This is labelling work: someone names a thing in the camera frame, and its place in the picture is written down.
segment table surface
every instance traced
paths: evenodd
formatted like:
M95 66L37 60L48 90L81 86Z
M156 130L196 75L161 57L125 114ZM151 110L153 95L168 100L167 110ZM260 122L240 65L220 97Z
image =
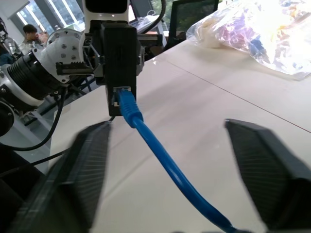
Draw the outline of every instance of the table surface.
M235 227L264 232L239 177L224 119L272 129L311 165L310 82L292 81L235 50L205 50L186 41L146 63L138 76L138 105L145 123L198 191ZM66 106L51 154L66 149L84 127L108 119L105 87ZM112 126L93 232L218 230L179 192L136 130L121 117Z

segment man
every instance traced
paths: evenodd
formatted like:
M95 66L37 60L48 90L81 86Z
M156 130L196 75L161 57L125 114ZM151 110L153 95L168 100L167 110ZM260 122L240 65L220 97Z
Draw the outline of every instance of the man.
M46 40L48 35L46 33L41 33L41 37L44 38L43 41L39 39L39 34L37 33L38 30L35 28L34 25L27 24L23 27L23 30L26 34L25 40L21 45L19 46L19 49L22 51L23 54L28 53L29 50L31 50L33 47L40 45L45 46Z
M7 34L5 24L0 18L0 33ZM0 66L4 64L12 64L14 62L13 57L9 54L5 46L3 45L3 40L0 40Z

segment plastic bag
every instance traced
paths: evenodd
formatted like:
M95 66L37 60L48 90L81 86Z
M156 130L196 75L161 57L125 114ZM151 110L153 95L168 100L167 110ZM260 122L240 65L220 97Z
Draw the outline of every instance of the plastic bag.
M191 26L187 39L206 48L222 44L247 52L301 80L311 74L311 1L239 0Z
M138 25L136 26L137 31L140 32L146 25L155 21L159 16L146 16L138 18Z

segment floor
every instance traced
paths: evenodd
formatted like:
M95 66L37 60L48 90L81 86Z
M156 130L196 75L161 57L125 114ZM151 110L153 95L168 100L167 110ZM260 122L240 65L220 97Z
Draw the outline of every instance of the floor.
M96 85L96 83L92 83L91 85L91 89L95 90L96 88L98 88L99 86ZM88 93L89 90L87 88L85 88L83 90L84 92ZM81 95L79 96L75 96L75 97L70 97L68 100L66 100L65 105L73 102L74 100L76 100L77 98L81 97ZM47 106L49 106L50 103L48 103L47 101L45 101L38 109L38 112L42 111L42 109L46 108ZM54 116L54 112L57 111L57 107L55 107L54 109L50 110L48 113L46 113L42 118L44 118L50 125L52 125L53 123L53 116ZM29 126L27 126L28 129L31 130L31 132L40 140L42 141L46 135L48 134L48 130L39 122L39 121L35 121L32 124L30 124ZM3 137L0 138L0 142L6 145L12 145L12 146L18 146L18 147L29 147L32 146L30 140L24 136L21 132L19 132L16 128L12 127L12 129ZM44 149L36 149L33 151L19 151L18 154L21 155L24 159L26 159L27 161L29 161L30 163L35 162L37 160L46 158L50 155L50 146L51 146L51 140L49 140L46 143L47 146L47 150ZM48 170L48 163L43 163L43 164L39 164L36 166L36 168L38 168L41 172L46 173Z

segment mesh chair back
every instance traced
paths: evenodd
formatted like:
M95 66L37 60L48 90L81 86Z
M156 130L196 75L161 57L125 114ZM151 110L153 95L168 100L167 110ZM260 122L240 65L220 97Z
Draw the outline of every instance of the mesh chair back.
M193 24L212 14L219 0L177 0L173 2L169 37L186 32Z

